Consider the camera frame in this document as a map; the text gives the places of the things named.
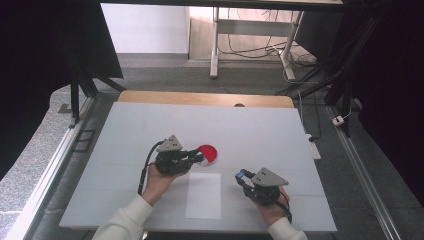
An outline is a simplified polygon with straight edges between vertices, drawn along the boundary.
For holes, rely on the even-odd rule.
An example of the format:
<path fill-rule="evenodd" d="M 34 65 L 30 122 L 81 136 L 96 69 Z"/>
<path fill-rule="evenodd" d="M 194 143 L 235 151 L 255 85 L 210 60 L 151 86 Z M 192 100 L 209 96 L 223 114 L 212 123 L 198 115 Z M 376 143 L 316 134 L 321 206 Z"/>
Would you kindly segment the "round red ink dish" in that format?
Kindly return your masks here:
<path fill-rule="evenodd" d="M 209 165 L 213 164 L 214 161 L 217 159 L 218 152 L 216 148 L 213 147 L 212 145 L 208 145 L 208 144 L 201 145 L 199 147 L 199 150 L 200 150 L 200 153 L 209 160 L 210 162 Z"/>

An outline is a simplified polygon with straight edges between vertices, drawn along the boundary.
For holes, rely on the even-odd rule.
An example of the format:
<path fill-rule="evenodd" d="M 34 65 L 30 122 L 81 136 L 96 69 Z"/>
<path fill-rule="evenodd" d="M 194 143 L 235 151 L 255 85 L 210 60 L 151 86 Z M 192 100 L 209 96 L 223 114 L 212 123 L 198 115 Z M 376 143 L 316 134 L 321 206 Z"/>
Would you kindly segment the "wooden table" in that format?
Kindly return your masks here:
<path fill-rule="evenodd" d="M 263 108 L 293 108 L 294 104 L 287 96 L 189 93 L 161 91 L 123 91 L 118 98 L 125 103 L 155 103 L 202 106 L 244 106 Z"/>

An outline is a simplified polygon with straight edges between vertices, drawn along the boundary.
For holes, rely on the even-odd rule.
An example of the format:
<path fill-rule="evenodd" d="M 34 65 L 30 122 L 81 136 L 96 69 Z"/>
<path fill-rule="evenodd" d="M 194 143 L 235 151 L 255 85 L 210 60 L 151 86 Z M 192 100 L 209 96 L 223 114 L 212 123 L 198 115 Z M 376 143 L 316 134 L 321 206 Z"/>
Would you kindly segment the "person's left hand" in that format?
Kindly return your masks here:
<path fill-rule="evenodd" d="M 150 205 L 154 206 L 162 195 L 170 188 L 171 184 L 185 172 L 168 176 L 161 174 L 154 164 L 149 164 L 147 168 L 147 182 L 141 197 Z"/>

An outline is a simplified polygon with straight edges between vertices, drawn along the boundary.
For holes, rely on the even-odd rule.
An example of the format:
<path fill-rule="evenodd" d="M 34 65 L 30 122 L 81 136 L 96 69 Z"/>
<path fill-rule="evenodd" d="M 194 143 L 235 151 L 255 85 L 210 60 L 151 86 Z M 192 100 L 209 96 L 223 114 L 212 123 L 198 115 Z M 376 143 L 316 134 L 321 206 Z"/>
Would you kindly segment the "person's right hand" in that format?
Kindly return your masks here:
<path fill-rule="evenodd" d="M 278 198 L 278 201 L 284 205 L 285 207 L 288 206 L 290 197 L 288 196 L 288 194 L 284 191 L 283 188 L 280 189 L 280 196 Z M 258 208 L 260 214 L 262 215 L 264 221 L 271 226 L 272 224 L 274 224 L 275 222 L 277 222 L 278 220 L 280 220 L 281 218 L 286 216 L 286 212 L 281 209 L 279 206 L 277 205 L 267 205 L 267 206 L 262 206 L 258 203 L 256 203 L 256 207 Z"/>

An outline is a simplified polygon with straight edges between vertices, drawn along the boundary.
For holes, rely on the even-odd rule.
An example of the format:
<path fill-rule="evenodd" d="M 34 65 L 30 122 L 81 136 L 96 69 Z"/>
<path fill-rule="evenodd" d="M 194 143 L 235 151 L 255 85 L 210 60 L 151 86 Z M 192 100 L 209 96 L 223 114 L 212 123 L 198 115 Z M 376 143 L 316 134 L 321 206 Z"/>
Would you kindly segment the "white metal desk frame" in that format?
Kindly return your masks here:
<path fill-rule="evenodd" d="M 286 37 L 287 41 L 284 49 L 278 50 L 277 54 L 283 65 L 287 80 L 294 81 L 295 75 L 290 65 L 289 55 L 302 15 L 303 11 L 298 11 L 292 22 L 221 19 L 219 8 L 213 7 L 213 45 L 210 60 L 210 78 L 216 79 L 218 76 L 218 37 L 220 34 L 227 34 Z"/>

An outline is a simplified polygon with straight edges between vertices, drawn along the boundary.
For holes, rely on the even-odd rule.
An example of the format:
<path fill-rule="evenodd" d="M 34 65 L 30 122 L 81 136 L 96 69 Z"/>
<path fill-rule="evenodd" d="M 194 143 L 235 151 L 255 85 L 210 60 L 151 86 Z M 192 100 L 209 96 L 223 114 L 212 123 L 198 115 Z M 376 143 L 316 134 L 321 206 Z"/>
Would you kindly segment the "white power strip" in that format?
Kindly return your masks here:
<path fill-rule="evenodd" d="M 315 143 L 315 141 L 317 140 L 317 137 L 312 136 L 311 134 L 306 134 L 307 140 L 310 144 L 310 148 L 311 148 L 311 154 L 314 160 L 321 160 L 322 156 L 319 152 L 319 149 Z"/>

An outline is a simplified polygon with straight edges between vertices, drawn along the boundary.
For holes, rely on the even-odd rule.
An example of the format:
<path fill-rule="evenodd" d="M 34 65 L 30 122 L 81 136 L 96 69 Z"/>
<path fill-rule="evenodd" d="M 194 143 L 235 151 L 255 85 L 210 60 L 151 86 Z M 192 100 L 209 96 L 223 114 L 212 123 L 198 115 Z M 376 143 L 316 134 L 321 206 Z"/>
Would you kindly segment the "black curtain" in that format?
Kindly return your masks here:
<path fill-rule="evenodd" d="M 338 73 L 329 104 L 346 92 L 358 120 L 424 207 L 424 0 L 341 0 L 310 8 L 301 42 Z"/>
<path fill-rule="evenodd" d="M 0 180 L 78 71 L 123 76 L 100 3 L 0 0 Z"/>

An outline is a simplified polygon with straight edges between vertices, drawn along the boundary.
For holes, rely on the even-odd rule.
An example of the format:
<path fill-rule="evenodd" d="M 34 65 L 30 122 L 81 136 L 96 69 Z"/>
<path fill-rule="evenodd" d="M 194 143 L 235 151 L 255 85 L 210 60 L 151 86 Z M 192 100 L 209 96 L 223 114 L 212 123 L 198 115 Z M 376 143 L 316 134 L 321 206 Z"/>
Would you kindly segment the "aluminium floor rail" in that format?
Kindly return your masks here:
<path fill-rule="evenodd" d="M 379 222 L 387 240 L 402 240 L 401 234 L 390 214 L 385 202 L 379 194 L 374 181 L 372 180 L 362 158 L 357 150 L 354 142 L 348 137 L 340 126 L 336 126 L 330 122 L 332 128 L 336 131 L 338 138 L 343 146 L 343 149 L 352 165 L 352 168 L 361 184 L 364 194 L 367 197 L 368 203 L 371 206 L 375 218 Z"/>
<path fill-rule="evenodd" d="M 0 182 L 0 240 L 24 240 L 51 190 L 71 147 L 89 113 L 93 97 L 79 101 L 80 120 L 72 127 L 71 113 L 59 113 L 60 101 L 52 105 L 11 171 Z"/>

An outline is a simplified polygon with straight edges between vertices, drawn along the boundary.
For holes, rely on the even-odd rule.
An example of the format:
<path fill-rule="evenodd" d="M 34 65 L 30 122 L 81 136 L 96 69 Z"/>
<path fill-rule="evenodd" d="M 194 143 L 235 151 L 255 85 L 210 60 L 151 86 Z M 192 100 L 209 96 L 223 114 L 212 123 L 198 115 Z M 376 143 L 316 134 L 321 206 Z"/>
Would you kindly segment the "black metal stand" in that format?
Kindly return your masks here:
<path fill-rule="evenodd" d="M 122 79 L 123 73 L 104 19 L 100 22 L 59 22 L 56 29 L 70 70 L 70 127 L 74 128 L 80 120 L 79 88 L 87 97 L 98 94 L 94 79 L 99 79 L 119 93 L 126 88 L 113 81 L 113 78 Z"/>

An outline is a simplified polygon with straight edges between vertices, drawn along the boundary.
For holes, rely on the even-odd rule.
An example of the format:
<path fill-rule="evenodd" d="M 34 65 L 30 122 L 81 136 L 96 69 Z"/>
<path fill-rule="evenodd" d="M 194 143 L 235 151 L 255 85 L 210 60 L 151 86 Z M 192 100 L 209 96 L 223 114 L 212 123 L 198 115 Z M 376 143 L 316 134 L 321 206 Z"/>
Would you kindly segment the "white paper sheet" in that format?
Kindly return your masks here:
<path fill-rule="evenodd" d="M 221 219 L 221 175 L 191 173 L 187 194 L 186 214 L 192 219 Z"/>

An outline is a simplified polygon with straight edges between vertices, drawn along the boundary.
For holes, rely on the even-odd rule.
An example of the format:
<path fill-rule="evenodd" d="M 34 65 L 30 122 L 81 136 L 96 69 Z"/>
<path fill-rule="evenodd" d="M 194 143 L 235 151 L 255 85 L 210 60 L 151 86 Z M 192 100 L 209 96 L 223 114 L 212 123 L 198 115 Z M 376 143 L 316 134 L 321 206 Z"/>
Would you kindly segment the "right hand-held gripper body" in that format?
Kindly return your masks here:
<path fill-rule="evenodd" d="M 249 179 L 253 186 L 253 192 L 248 196 L 260 205 L 274 204 L 280 196 L 280 187 L 287 186 L 289 182 L 271 170 L 263 167 L 255 176 Z"/>

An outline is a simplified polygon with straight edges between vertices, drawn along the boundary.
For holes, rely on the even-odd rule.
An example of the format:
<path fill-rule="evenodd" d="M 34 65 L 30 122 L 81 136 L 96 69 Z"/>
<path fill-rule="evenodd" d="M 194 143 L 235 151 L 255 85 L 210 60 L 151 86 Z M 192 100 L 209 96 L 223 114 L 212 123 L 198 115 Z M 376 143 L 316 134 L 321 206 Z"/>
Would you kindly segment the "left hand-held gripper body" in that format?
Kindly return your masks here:
<path fill-rule="evenodd" d="M 188 152 L 185 151 L 175 135 L 167 138 L 157 149 L 155 166 L 163 175 L 173 176 L 190 169 L 186 163 Z"/>

